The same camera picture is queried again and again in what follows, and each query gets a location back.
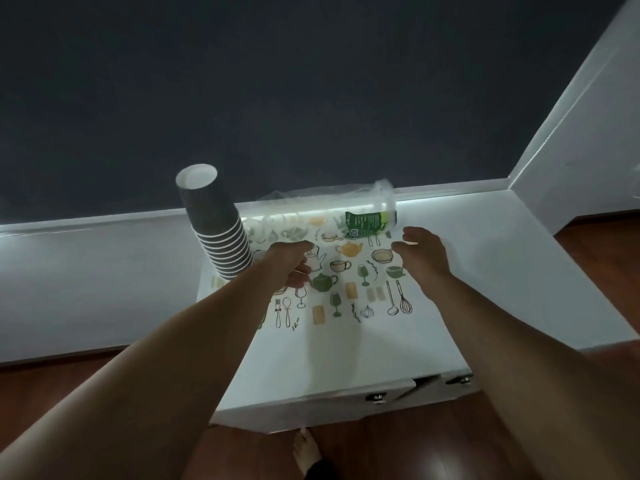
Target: teapot illustration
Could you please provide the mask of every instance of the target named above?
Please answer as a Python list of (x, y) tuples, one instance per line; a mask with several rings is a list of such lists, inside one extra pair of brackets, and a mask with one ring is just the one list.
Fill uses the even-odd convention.
[(355, 258), (362, 250), (362, 243), (346, 242), (341, 246), (336, 246), (335, 250), (350, 258)]
[(305, 257), (307, 258), (307, 266), (311, 268), (311, 272), (320, 271), (322, 269), (322, 261), (326, 258), (326, 253), (322, 256), (318, 256), (320, 252), (320, 247), (317, 244), (314, 245), (313, 249), (307, 251), (305, 253)]
[(318, 274), (309, 284), (311, 284), (311, 288), (314, 290), (318, 290), (321, 293), (329, 291), (331, 287), (338, 282), (338, 276), (332, 274), (331, 276), (327, 276), (326, 274), (320, 273)]

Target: white countertop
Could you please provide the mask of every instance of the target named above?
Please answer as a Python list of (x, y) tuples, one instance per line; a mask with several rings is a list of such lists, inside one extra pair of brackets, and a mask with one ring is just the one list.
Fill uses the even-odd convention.
[[(399, 239), (405, 225), (423, 226), (445, 240), (453, 272), (514, 316), (577, 349), (624, 342), (637, 338), (636, 332), (604, 298), (602, 293), (556, 243), (511, 191), (466, 194), (398, 204)], [(395, 279), (385, 275), (386, 266), (401, 266), (394, 254), (389, 264), (371, 259), (376, 243), (366, 239), (356, 257), (340, 256), (336, 241), (321, 246), (329, 251), (319, 273), (338, 275), (330, 291), (342, 300), (341, 317), (333, 317), (329, 292), (307, 288), (305, 308), (297, 308), (299, 298), (288, 289), (269, 305), (267, 318), (256, 332), (236, 376), (218, 410), (286, 401), (329, 391), (364, 387), (398, 379), (466, 369), (467, 364), (451, 339), (438, 310), (425, 298), (409, 275), (399, 279), (413, 312), (387, 314), (386, 280), (400, 307)], [(381, 248), (390, 240), (380, 236)], [(335, 273), (329, 263), (350, 260), (350, 270)], [(375, 279), (370, 260), (378, 268)], [(382, 287), (387, 300), (369, 303), (375, 315), (356, 321), (345, 295), (345, 282), (358, 284), (356, 309), (367, 304), (366, 288), (357, 276), (359, 264), (369, 267), (370, 288)], [(206, 260), (202, 269), (198, 299), (212, 292), (214, 269)], [(281, 328), (275, 326), (275, 299), (290, 297), (291, 322), (299, 318), (297, 329), (285, 326), (282, 307)], [(312, 307), (324, 306), (326, 323), (314, 325)]]

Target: green teapot illustration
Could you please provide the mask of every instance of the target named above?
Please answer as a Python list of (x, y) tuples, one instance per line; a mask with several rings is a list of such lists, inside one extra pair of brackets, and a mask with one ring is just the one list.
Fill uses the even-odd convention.
[(331, 276), (327, 276), (326, 274), (320, 273), (313, 280), (311, 280), (311, 288), (324, 293), (329, 291), (331, 287), (338, 282), (338, 276), (332, 274)]

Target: plastic bag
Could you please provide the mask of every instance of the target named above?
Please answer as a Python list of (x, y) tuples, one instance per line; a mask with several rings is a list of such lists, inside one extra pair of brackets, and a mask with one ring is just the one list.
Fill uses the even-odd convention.
[(315, 187), (273, 192), (244, 212), (249, 240), (333, 242), (391, 231), (396, 199), (388, 180), (372, 185)]

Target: green package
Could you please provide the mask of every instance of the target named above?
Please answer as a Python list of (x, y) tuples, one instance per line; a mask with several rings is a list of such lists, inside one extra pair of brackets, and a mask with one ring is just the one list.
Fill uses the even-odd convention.
[(357, 239), (378, 234), (389, 221), (388, 212), (373, 212), (371, 214), (352, 214), (345, 212), (345, 222), (348, 233), (345, 237)]

